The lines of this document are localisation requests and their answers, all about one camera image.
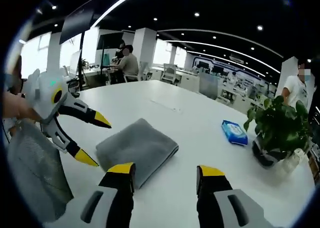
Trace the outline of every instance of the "plant pot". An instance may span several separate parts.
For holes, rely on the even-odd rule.
[[[252,143],[252,151],[254,157],[263,168],[271,168],[287,156],[286,152],[277,150],[267,152],[263,150],[261,146],[261,139],[262,138],[260,135],[256,137],[256,139]]]

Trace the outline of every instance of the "white pillar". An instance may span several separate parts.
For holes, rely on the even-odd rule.
[[[48,46],[47,71],[58,71],[60,68],[60,36],[61,33],[51,34]]]
[[[280,79],[275,96],[281,95],[287,78],[292,75],[298,75],[298,59],[296,57],[291,57],[282,63]],[[315,92],[315,77],[313,74],[311,74],[310,79],[306,81],[305,85],[308,92],[308,106],[306,109],[309,111]]]
[[[147,62],[151,67],[156,48],[157,32],[143,28],[136,30],[133,39],[133,55],[138,62]]]
[[[170,62],[169,62],[170,64],[175,64],[176,52],[177,52],[177,47],[176,46],[172,46]]]

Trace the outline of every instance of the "gray towel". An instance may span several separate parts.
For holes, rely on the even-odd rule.
[[[172,139],[139,119],[96,146],[101,167],[107,171],[116,164],[135,163],[135,188],[170,159],[179,149]]]

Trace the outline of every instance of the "blue wet wipes pack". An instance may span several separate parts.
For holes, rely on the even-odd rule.
[[[221,126],[230,143],[239,145],[248,144],[248,137],[238,124],[224,120]]]

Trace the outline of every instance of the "black ceiling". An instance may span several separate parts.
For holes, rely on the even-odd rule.
[[[44,1],[40,6],[42,14],[35,15],[31,37],[48,31],[61,31],[65,16],[87,1]],[[100,0],[95,17],[98,18],[116,1]],[[51,4],[56,5],[57,9],[52,10]],[[252,56],[280,71],[284,59],[291,56],[309,59],[320,53],[320,37],[315,32],[320,27],[311,15],[316,10],[310,0],[127,0],[106,16],[99,26],[102,29],[133,31],[139,28],[150,28],[158,32],[171,29],[217,31],[220,33],[167,31],[159,32],[159,38],[225,47]],[[200,13],[198,18],[194,16],[195,12]],[[257,25],[263,25],[264,30],[258,32]],[[221,33],[252,40],[279,53],[283,58],[257,44]],[[227,59],[233,53],[199,44],[188,44],[187,50],[200,53],[205,50],[207,54],[222,58],[226,54]],[[237,55],[248,62],[246,66],[263,74],[268,72],[265,78],[267,81],[278,82],[277,72],[251,58]],[[313,69],[313,73],[318,76],[318,70]]]

